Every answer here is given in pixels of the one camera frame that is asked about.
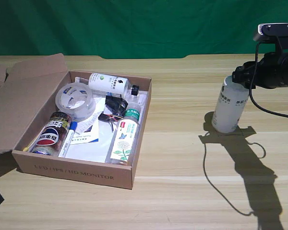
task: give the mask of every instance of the black mechanical arm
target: black mechanical arm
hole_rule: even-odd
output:
[[[258,25],[254,41],[275,44],[275,51],[266,53],[257,63],[248,61],[232,73],[233,82],[249,89],[288,87],[288,23]]]

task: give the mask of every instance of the wood grain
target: wood grain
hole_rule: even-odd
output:
[[[0,64],[10,68],[31,58],[0,56]],[[263,230],[288,230],[288,119],[259,111],[249,101],[234,135],[217,134],[209,121],[204,130],[223,78],[253,59],[67,56],[69,69],[153,79],[134,188],[8,172],[16,165],[5,156],[0,230],[256,230],[258,223]],[[288,114],[288,88],[258,88],[253,94],[261,106]],[[209,184],[205,153],[210,181],[240,212],[254,214],[238,213]]]

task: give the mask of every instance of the green backdrop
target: green backdrop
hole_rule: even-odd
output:
[[[0,55],[254,53],[272,22],[288,22],[288,0],[0,0]]]

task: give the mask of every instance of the black bottle cap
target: black bottle cap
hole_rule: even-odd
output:
[[[137,96],[139,93],[139,86],[138,85],[132,85],[131,87],[131,95]]]

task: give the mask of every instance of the pepsi can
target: pepsi can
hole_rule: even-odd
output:
[[[33,153],[58,156],[67,136],[72,118],[63,112],[51,115],[42,134],[36,140]]]

